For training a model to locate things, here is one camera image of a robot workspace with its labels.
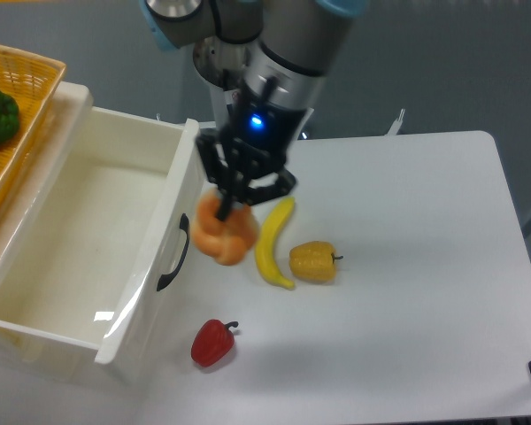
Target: drawer handle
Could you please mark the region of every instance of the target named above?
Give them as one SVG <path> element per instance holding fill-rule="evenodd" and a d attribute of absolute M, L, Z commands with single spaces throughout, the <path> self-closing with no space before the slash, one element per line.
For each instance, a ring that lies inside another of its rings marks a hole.
<path fill-rule="evenodd" d="M 189 217 L 187 217 L 187 214 L 185 213 L 181 216 L 179 228 L 185 232 L 187 240 L 185 241 L 185 246 L 183 246 L 183 252 L 181 253 L 181 258 L 179 259 L 177 267 L 170 274 L 162 274 L 161 277 L 159 277 L 158 292 L 167 288 L 169 283 L 171 283 L 177 274 L 179 274 L 183 261 L 185 261 L 185 257 L 187 256 L 187 249 L 189 248 Z"/>

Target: red bell pepper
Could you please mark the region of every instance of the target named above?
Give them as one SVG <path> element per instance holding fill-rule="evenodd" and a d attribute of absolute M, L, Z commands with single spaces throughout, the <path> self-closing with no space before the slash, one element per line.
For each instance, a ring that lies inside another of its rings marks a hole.
<path fill-rule="evenodd" d="M 208 367 L 222 359 L 234 346 L 234 334 L 230 328 L 237 328 L 238 322 L 224 325 L 211 319 L 198 331 L 191 347 L 191 358 L 200 366 Z"/>

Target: yellow basket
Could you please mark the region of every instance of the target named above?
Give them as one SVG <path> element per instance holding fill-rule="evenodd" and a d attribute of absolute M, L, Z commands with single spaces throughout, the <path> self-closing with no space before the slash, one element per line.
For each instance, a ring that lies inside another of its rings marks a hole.
<path fill-rule="evenodd" d="M 19 107 L 19 131 L 0 145 L 0 205 L 34 145 L 51 96 L 65 75 L 65 64 L 0 45 L 0 90 Z"/>

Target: white drawer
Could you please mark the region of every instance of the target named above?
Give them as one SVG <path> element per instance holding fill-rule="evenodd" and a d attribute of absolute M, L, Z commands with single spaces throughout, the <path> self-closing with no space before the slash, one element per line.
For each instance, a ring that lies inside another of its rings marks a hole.
<path fill-rule="evenodd" d="M 84 355 L 134 378 L 203 185 L 197 131 L 92 109 L 0 284 L 22 362 L 67 377 Z"/>

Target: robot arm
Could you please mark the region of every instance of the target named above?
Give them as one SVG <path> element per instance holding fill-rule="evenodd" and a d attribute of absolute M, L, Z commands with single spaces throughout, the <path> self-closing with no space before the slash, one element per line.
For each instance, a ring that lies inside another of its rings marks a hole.
<path fill-rule="evenodd" d="M 184 5 L 179 18 L 178 4 Z M 287 195 L 296 185 L 285 168 L 287 148 L 366 0 L 276 0 L 263 32 L 259 1 L 147 0 L 147 5 L 167 38 L 179 44 L 213 34 L 231 44 L 256 39 L 227 123 L 196 139 L 207 178 L 222 197 L 216 217 L 225 220 L 236 204 L 256 205 Z M 189 17 L 198 24 L 186 26 Z M 250 186 L 269 174 L 277 174 L 274 184 Z"/>

